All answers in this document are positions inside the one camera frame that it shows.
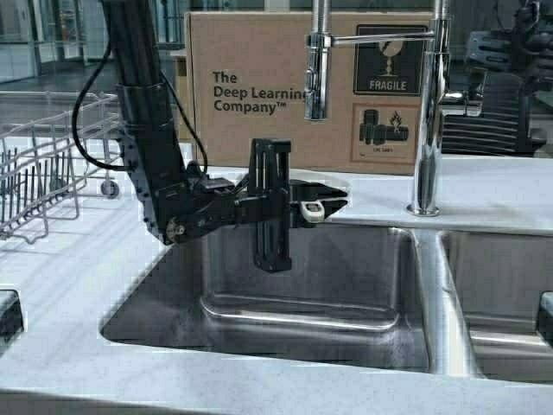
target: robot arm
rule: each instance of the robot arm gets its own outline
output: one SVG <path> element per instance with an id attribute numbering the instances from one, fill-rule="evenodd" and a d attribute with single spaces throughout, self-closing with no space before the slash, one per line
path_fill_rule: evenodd
<path id="1" fill-rule="evenodd" d="M 199 139 L 204 169 L 196 162 L 185 166 L 169 103 L 169 94 L 175 91 L 160 69 L 149 1 L 100 2 L 118 72 L 123 117 L 119 145 L 124 166 L 117 169 L 124 169 L 132 180 L 149 231 L 172 244 L 222 226 L 253 223 L 255 264 L 269 272 L 288 270 L 289 229 L 324 220 L 346 205 L 347 194 L 319 183 L 291 181 L 289 141 L 254 139 L 249 174 L 237 186 L 207 174 L 207 156 Z M 76 133 L 75 142 L 90 159 Z"/>

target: chrome faucet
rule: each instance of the chrome faucet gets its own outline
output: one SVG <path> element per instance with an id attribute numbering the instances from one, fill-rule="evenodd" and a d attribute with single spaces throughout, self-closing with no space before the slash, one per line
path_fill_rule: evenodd
<path id="1" fill-rule="evenodd" d="M 407 208 L 417 216 L 438 215 L 436 188 L 442 160 L 443 119 L 448 115 L 478 117 L 486 80 L 485 72 L 474 72 L 468 91 L 449 90 L 450 0 L 435 0 L 429 30 L 384 35 L 332 35 L 331 6 L 332 0 L 313 0 L 313 27 L 307 37 L 305 119 L 321 121 L 327 118 L 331 48 L 379 42 L 427 42 L 415 174 L 411 203 Z"/>

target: white countertop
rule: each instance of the white countertop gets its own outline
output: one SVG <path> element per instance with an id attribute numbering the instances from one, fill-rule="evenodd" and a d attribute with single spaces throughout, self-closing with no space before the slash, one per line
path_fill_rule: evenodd
<path id="1" fill-rule="evenodd" d="M 240 170 L 213 169 L 215 171 Z M 331 176 L 352 187 L 336 220 L 553 233 L 553 162 L 447 158 L 442 216 L 404 212 L 410 178 Z M 99 329 L 166 247 L 122 180 L 115 201 L 83 199 L 34 246 L 0 242 L 0 289 L 17 290 L 26 331 L 0 356 L 0 390 L 204 413 L 542 413 L 553 389 L 108 342 Z"/>

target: wire dish rack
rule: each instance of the wire dish rack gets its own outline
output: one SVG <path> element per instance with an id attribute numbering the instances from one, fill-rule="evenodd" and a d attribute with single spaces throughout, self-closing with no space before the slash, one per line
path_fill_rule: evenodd
<path id="1" fill-rule="evenodd" d="M 89 164 L 74 144 L 71 117 L 77 95 L 0 92 L 0 111 L 11 114 L 0 130 L 0 240 L 34 244 L 48 236 L 52 220 L 79 218 L 80 196 L 118 196 L 110 172 Z M 11 122 L 29 116 L 31 108 L 39 119 Z M 118 126 L 117 96 L 88 93 L 78 122 L 87 151 L 105 163 L 119 160 Z M 85 193 L 92 178 L 103 180 L 101 195 Z"/>

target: stainless steel sink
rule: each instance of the stainless steel sink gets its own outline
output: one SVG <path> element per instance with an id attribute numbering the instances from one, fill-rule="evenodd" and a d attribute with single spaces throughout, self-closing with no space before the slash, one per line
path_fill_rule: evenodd
<path id="1" fill-rule="evenodd" d="M 251 262 L 251 229 L 174 246 L 102 333 L 114 342 L 429 371 L 411 233 L 293 230 L 292 271 Z"/>
<path id="2" fill-rule="evenodd" d="M 449 233 L 443 246 L 482 373 L 553 383 L 553 348 L 536 330 L 553 291 L 553 238 Z"/>

